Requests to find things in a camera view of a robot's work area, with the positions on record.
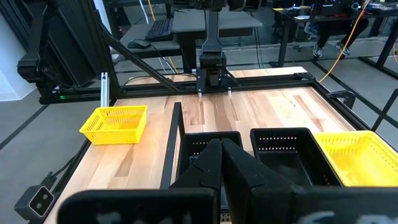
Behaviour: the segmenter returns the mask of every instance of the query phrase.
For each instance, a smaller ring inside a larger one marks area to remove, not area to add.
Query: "table leg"
[[[166,17],[172,17],[172,5],[170,5],[169,3],[166,3]]]
[[[392,31],[391,31],[390,35],[388,36],[386,44],[384,44],[383,50],[381,51],[379,60],[377,60],[376,65],[378,65],[378,66],[384,65],[384,63],[387,60],[388,55],[390,54],[392,46],[395,44],[395,42],[397,40],[397,37],[398,37],[398,19],[394,23]]]
[[[381,24],[383,23],[384,17],[383,18],[376,18],[374,20],[373,26],[371,31],[369,32],[368,37],[377,37],[379,35],[379,29]]]
[[[290,32],[291,25],[292,25],[292,21],[290,19],[286,19],[284,21],[284,36],[282,38],[282,42],[280,43],[278,62],[277,63],[270,62],[270,65],[274,68],[284,66],[287,42],[289,40],[289,32]]]
[[[195,38],[189,34],[177,34],[177,40],[182,51],[182,62],[185,73],[192,73],[197,68],[197,50]]]
[[[379,117],[377,118],[376,122],[374,123],[372,127],[372,131],[376,131],[377,128],[380,126],[381,122],[386,118],[388,111],[390,110],[392,104],[395,102],[395,100],[398,97],[398,89],[394,90],[392,92],[391,97],[387,101],[386,105],[384,106],[383,110],[381,111]]]

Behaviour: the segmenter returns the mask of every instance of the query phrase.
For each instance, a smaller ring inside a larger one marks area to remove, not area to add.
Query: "yellow basket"
[[[314,134],[347,187],[398,186],[398,154],[372,131]]]
[[[147,122],[147,106],[113,106],[94,110],[80,128],[94,145],[139,143]]]

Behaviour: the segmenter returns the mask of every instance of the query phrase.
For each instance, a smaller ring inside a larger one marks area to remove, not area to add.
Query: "black tray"
[[[307,128],[252,129],[254,157],[297,185],[343,185]]]
[[[180,154],[178,155],[177,178],[198,159],[198,156],[205,149],[210,140],[219,139],[221,141],[223,138],[228,138],[242,147],[241,135],[237,131],[185,134],[181,140]],[[225,189],[221,187],[221,212],[227,211],[228,203]]]

